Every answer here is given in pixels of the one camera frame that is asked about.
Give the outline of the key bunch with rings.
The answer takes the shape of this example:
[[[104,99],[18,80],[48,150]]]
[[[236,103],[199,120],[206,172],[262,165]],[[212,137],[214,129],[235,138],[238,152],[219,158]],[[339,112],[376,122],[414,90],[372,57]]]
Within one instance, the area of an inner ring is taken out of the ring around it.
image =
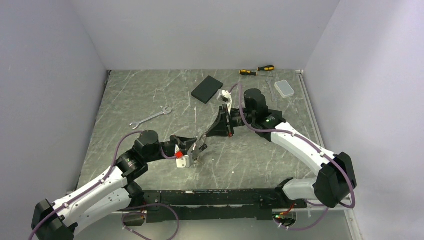
[[[202,133],[196,140],[195,144],[192,147],[191,157],[194,163],[199,161],[201,153],[208,148],[207,143],[207,133]]]

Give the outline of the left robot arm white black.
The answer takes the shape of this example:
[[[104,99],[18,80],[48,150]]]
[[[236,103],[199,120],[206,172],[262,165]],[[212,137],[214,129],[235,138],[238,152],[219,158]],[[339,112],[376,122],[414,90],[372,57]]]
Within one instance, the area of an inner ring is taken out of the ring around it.
[[[112,212],[139,209],[145,193],[135,180],[148,171],[150,162],[191,161],[202,148],[198,138],[172,135],[161,142],[154,130],[137,134],[133,147],[122,155],[115,153],[111,165],[89,183],[53,202],[40,201],[34,209],[29,239],[73,240]]]

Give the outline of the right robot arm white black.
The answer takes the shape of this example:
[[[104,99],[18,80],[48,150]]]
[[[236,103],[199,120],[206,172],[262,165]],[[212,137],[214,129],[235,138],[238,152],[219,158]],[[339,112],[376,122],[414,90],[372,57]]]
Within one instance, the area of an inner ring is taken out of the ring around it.
[[[256,88],[248,89],[239,98],[238,108],[232,107],[232,93],[219,90],[219,98],[225,104],[207,137],[229,137],[237,127],[247,127],[261,138],[276,144],[307,165],[314,178],[288,178],[276,187],[275,200],[282,207],[289,207],[295,200],[318,200],[323,206],[335,208],[341,205],[352,209],[356,205],[357,186],[351,157],[336,154],[302,135],[283,118],[280,110],[269,109],[266,98]]]

